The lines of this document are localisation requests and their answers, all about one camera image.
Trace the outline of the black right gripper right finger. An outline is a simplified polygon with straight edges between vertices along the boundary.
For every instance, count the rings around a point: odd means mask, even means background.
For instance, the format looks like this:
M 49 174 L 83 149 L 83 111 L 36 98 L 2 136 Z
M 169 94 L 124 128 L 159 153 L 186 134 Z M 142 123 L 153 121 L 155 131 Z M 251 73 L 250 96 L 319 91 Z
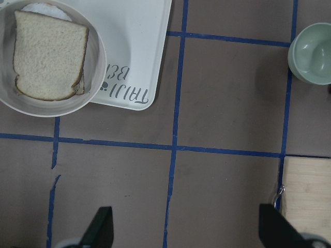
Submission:
M 305 239 L 271 204 L 259 205 L 259 238 L 264 247 L 308 247 Z

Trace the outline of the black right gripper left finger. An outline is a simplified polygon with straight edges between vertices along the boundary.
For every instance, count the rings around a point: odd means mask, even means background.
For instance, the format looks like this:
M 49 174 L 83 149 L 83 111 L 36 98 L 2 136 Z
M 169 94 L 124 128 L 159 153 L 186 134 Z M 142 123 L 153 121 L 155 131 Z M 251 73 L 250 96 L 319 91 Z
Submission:
M 80 240 L 80 247 L 112 247 L 113 241 L 112 207 L 100 207 Z

